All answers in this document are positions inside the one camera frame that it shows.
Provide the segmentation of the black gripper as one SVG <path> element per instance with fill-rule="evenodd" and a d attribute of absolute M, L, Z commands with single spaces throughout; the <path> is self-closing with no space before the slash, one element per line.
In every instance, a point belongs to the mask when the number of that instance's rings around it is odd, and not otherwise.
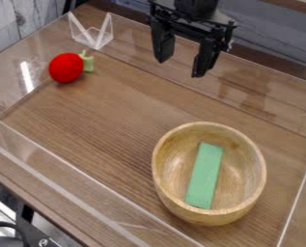
<path fill-rule="evenodd" d="M 238 27 L 236 21 L 218 9 L 218 0 L 148 0 L 151 40 L 154 56 L 164 63 L 174 53 L 174 33 L 183 35 L 228 35 Z M 219 56 L 219 42 L 200 40 L 199 53 L 194 58 L 192 77 L 203 77 L 212 69 Z"/>

